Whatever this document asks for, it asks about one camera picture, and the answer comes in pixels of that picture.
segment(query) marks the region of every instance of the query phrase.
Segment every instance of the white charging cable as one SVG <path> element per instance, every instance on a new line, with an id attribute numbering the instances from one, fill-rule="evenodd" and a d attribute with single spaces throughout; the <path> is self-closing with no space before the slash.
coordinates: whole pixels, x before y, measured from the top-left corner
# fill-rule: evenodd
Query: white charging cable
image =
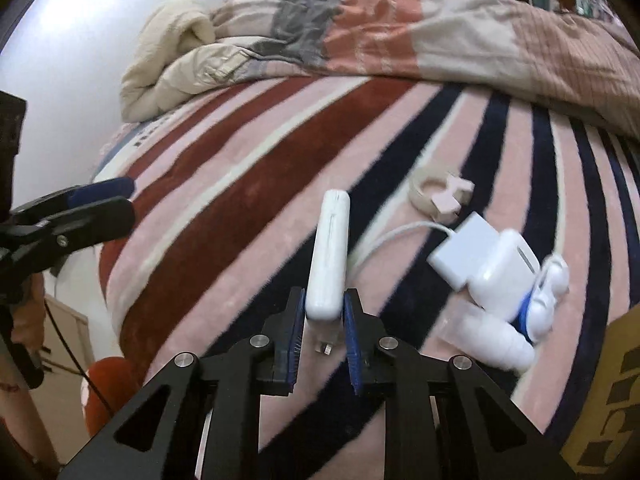
<path id="1" fill-rule="evenodd" d="M 425 227 L 443 231 L 449 237 L 456 234 L 456 232 L 453 229 L 449 229 L 448 227 L 442 224 L 438 224 L 436 222 L 429 222 L 428 220 L 423 220 L 420 222 L 412 222 L 411 224 L 405 224 L 395 229 L 392 229 L 388 233 L 385 233 L 380 238 L 378 238 L 378 240 L 375 241 L 375 243 L 370 247 L 370 249 L 353 264 L 353 267 L 351 267 L 347 275 L 347 283 L 351 285 L 354 282 L 354 280 L 360 273 L 362 264 L 364 264 L 364 262 L 366 262 L 369 259 L 369 257 L 373 253 L 375 253 L 380 247 L 382 247 L 384 244 L 393 240 L 394 238 L 399 237 L 400 235 L 403 235 L 410 231 L 414 231 L 416 229 L 425 228 Z"/>

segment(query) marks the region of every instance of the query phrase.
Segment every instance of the metal screw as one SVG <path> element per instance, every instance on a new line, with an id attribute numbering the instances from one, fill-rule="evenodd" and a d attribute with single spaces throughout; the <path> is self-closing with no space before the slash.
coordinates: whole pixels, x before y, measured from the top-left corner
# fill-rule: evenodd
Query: metal screw
<path id="1" fill-rule="evenodd" d="M 174 358 L 175 365 L 179 366 L 180 368 L 191 366 L 193 364 L 193 361 L 193 354 L 190 354 L 189 352 L 182 352 Z"/>
<path id="2" fill-rule="evenodd" d="M 466 355 L 456 355 L 453 358 L 453 365 L 458 370 L 469 370 L 471 368 L 472 362 Z"/>
<path id="3" fill-rule="evenodd" d="M 380 348 L 384 348 L 385 350 L 394 350 L 398 348 L 398 339 L 391 336 L 383 337 L 380 341 L 378 341 Z"/>
<path id="4" fill-rule="evenodd" d="M 254 348 L 262 348 L 263 346 L 267 346 L 269 344 L 269 338 L 264 334 L 254 335 L 251 339 L 249 339 L 249 343 Z"/>

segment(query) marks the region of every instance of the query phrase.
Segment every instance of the beige cable organizer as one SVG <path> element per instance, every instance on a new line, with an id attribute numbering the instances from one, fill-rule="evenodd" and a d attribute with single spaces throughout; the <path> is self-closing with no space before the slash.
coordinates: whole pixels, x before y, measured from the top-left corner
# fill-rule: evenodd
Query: beige cable organizer
<path id="1" fill-rule="evenodd" d="M 427 184 L 440 186 L 443 190 L 425 193 Z M 435 162 L 416 168 L 409 177 L 411 204 L 440 224 L 455 222 L 462 205 L 471 200 L 473 191 L 473 182 L 460 178 L 453 168 Z"/>

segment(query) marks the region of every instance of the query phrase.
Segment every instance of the white wall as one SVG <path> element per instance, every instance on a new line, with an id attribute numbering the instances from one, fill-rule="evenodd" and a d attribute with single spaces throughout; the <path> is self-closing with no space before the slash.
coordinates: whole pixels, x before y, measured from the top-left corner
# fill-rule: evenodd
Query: white wall
<path id="1" fill-rule="evenodd" d="M 36 0 L 25 14 L 0 54 L 0 89 L 29 107 L 15 205 L 90 177 L 120 124 L 118 86 L 137 34 L 162 1 Z"/>

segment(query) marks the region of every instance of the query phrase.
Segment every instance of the black cable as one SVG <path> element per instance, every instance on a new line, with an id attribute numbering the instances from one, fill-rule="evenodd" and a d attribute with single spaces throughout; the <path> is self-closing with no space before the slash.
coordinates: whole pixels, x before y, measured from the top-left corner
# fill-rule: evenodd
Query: black cable
<path id="1" fill-rule="evenodd" d="M 113 413 L 113 410 L 111 409 L 111 406 L 109 405 L 107 400 L 102 396 L 102 394 L 100 393 L 100 390 L 98 390 L 98 388 L 95 386 L 94 382 L 89 378 L 89 376 L 82 369 L 80 363 L 78 362 L 78 359 L 76 359 L 76 356 L 72 352 L 71 348 L 69 348 L 69 345 L 66 343 L 65 337 L 62 335 L 62 332 L 60 332 L 60 329 L 58 328 L 58 324 L 56 323 L 56 320 L 53 319 L 53 316 L 51 315 L 51 309 L 49 308 L 49 303 L 47 303 L 47 300 L 44 301 L 44 307 L 45 307 L 45 309 L 47 309 L 47 315 L 49 316 L 49 319 L 51 320 L 51 324 L 53 325 L 53 329 L 58 334 L 58 337 L 60 338 L 60 342 L 65 347 L 66 353 L 69 354 L 69 357 L 71 357 L 71 360 L 74 362 L 74 364 L 78 368 L 78 371 L 80 372 L 82 377 L 84 377 L 84 380 L 89 384 L 89 386 L 95 392 L 95 394 L 98 396 L 98 398 L 100 399 L 100 402 L 104 405 L 104 407 L 107 410 L 107 412 L 109 413 L 109 415 L 113 416 L 114 413 Z"/>

